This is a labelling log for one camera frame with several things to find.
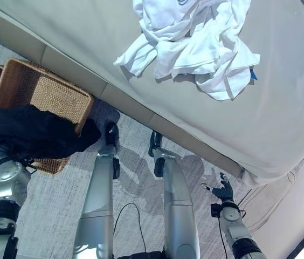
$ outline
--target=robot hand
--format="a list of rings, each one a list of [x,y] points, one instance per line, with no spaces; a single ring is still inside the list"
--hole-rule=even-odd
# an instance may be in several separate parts
[[[234,202],[233,190],[227,176],[224,173],[220,173],[220,178],[222,179],[221,183],[224,186],[222,188],[212,188],[211,190],[211,187],[209,187],[205,183],[202,183],[202,186],[204,186],[204,188],[212,192],[217,198],[221,199],[222,202],[224,201]]]

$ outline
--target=wicker basket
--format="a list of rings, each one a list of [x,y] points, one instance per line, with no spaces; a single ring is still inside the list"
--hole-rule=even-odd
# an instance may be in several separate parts
[[[9,59],[0,66],[0,108],[33,104],[76,124],[79,134],[93,105],[93,97],[77,86],[45,70],[39,65]],[[35,166],[51,174],[59,173],[67,164],[64,159],[35,159]]]

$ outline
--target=mattress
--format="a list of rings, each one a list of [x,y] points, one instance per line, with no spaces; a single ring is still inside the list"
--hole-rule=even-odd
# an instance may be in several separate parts
[[[282,177],[304,157],[302,1],[252,1],[240,38],[261,54],[258,80],[225,101],[201,92],[189,75],[155,80],[154,63],[139,77],[113,65],[141,33],[131,0],[6,0],[0,11],[239,163],[251,185]]]

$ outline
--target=blue tag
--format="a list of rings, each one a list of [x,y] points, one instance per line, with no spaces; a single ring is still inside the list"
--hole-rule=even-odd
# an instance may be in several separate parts
[[[250,78],[258,80],[258,78],[256,77],[256,75],[252,69],[250,69]]]

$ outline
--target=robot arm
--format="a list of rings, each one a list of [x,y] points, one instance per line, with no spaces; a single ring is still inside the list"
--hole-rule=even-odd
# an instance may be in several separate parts
[[[220,177],[224,187],[212,188],[212,190],[207,185],[204,187],[222,201],[222,204],[211,205],[211,214],[212,217],[219,218],[222,231],[235,259],[266,259],[243,224],[242,215],[234,202],[233,190],[227,176],[220,173]]]
[[[20,162],[6,156],[0,147],[0,259],[16,257],[16,221],[30,179],[31,173]]]

